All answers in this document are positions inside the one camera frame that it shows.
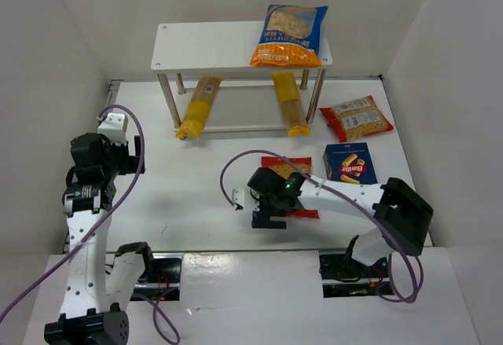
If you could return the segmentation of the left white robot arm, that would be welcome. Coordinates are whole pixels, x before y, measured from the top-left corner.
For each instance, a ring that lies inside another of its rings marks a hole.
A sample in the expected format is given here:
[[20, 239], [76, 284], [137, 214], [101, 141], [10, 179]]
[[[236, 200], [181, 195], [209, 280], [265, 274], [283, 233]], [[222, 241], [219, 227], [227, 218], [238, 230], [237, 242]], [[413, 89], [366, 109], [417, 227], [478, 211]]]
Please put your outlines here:
[[62, 202], [69, 235], [68, 278], [59, 318], [46, 324], [48, 344], [125, 344], [130, 335], [127, 306], [139, 277], [149, 269], [152, 252], [145, 242], [124, 244], [106, 270], [108, 230], [119, 175], [137, 180], [145, 171], [145, 141], [113, 141], [86, 133], [71, 142], [73, 166]]

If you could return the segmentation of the left yellow spaghetti pack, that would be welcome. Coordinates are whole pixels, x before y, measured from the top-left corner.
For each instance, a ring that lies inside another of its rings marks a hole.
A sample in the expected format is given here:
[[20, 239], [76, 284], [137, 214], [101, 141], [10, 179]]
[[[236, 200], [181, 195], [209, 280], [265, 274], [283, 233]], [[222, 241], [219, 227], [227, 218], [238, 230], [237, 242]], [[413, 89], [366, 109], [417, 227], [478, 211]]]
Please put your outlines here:
[[175, 135], [176, 138], [200, 137], [222, 81], [223, 78], [216, 76], [202, 75], [200, 77]]

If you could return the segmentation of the red fusilli pasta bag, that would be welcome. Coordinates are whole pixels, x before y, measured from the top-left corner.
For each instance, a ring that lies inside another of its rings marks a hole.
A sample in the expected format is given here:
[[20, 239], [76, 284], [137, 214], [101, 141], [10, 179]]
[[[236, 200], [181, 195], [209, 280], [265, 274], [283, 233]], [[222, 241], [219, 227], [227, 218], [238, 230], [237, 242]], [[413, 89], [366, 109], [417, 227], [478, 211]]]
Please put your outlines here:
[[[289, 159], [303, 173], [311, 174], [312, 159], [310, 157], [295, 157]], [[292, 172], [296, 170], [288, 163], [274, 156], [262, 156], [261, 166], [269, 168], [279, 174], [282, 178], [287, 179]], [[285, 215], [286, 218], [304, 218], [304, 219], [319, 219], [317, 210], [297, 210], [290, 211]]]

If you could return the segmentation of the white two-tier shelf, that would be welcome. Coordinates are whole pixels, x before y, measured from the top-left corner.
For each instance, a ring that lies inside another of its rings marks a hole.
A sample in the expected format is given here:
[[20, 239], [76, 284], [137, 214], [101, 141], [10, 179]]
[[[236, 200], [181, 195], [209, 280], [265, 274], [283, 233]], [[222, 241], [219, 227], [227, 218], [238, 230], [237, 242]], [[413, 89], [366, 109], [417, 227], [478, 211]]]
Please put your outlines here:
[[190, 137], [179, 127], [203, 75], [222, 81], [202, 136], [288, 133], [271, 76], [275, 68], [249, 64], [262, 29], [261, 21], [159, 25], [151, 69], [160, 82], [179, 139]]

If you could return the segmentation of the right yellow spaghetti pack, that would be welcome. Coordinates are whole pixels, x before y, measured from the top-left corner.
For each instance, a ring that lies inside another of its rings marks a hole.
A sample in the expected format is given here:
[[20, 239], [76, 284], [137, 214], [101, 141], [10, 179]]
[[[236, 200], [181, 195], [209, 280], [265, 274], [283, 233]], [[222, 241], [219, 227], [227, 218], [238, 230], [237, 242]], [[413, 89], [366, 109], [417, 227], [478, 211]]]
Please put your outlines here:
[[294, 73], [275, 72], [271, 76], [288, 136], [292, 138], [310, 135]]

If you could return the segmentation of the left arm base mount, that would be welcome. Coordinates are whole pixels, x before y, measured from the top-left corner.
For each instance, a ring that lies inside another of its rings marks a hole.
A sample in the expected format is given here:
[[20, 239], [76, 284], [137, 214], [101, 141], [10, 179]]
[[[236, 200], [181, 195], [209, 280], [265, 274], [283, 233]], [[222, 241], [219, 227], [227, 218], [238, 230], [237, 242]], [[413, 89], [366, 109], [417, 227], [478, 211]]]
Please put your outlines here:
[[154, 253], [150, 270], [144, 272], [134, 287], [134, 294], [156, 301], [179, 301], [182, 277], [181, 253]]

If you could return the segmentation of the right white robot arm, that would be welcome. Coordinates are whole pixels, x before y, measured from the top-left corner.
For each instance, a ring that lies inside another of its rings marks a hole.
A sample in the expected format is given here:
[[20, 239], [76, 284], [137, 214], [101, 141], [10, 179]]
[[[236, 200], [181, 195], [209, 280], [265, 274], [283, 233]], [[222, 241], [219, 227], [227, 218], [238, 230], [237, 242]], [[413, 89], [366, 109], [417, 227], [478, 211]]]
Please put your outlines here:
[[346, 250], [349, 258], [366, 266], [394, 252], [421, 255], [434, 213], [431, 205], [399, 178], [361, 185], [297, 171], [283, 178], [260, 167], [248, 181], [248, 188], [258, 199], [252, 220], [255, 228], [274, 228], [271, 217], [292, 211], [332, 211], [367, 218], [373, 228], [354, 237]]

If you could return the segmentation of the blue orange pasta bag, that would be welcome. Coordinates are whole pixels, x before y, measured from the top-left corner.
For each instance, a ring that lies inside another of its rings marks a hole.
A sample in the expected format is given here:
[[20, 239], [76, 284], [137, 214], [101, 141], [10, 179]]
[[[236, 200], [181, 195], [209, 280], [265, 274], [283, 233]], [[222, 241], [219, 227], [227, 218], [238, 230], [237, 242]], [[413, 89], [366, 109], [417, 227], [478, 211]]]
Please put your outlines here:
[[269, 5], [252, 67], [316, 68], [327, 6]]

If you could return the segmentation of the red macaroni bag right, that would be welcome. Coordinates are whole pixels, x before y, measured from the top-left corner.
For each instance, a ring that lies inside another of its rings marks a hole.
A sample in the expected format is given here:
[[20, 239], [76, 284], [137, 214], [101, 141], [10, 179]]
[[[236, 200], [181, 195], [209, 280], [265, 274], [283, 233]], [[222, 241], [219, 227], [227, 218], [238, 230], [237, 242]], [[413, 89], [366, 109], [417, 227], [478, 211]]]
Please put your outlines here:
[[394, 130], [372, 95], [326, 108], [321, 115], [339, 142], [348, 142]]

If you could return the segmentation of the blue Barilla pasta box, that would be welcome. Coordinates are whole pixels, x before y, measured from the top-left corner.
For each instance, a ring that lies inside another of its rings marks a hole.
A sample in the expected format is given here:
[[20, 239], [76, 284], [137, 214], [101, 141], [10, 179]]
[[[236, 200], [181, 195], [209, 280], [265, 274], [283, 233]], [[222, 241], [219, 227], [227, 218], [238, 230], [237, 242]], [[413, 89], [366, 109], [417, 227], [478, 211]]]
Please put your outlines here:
[[326, 145], [322, 159], [328, 180], [356, 185], [378, 182], [365, 142]]

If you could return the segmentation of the yellow spaghetti pack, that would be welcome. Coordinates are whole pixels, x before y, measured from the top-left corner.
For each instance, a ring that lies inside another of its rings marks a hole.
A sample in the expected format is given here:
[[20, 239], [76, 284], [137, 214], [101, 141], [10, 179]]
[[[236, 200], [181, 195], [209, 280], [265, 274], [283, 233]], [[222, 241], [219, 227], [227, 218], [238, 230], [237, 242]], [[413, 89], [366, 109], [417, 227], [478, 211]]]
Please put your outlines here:
[[271, 76], [288, 136], [292, 138], [310, 135], [294, 73], [275, 72]]
[[200, 137], [222, 81], [223, 78], [216, 76], [202, 75], [200, 77], [175, 135], [176, 138]]

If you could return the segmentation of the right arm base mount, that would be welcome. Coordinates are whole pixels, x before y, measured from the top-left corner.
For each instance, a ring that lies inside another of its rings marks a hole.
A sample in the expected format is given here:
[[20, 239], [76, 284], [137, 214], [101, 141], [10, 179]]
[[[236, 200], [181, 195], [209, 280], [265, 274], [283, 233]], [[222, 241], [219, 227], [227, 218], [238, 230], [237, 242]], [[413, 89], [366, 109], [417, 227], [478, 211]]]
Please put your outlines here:
[[342, 253], [319, 254], [319, 274], [325, 298], [350, 298], [393, 295], [389, 285], [387, 259], [381, 258], [366, 266]]

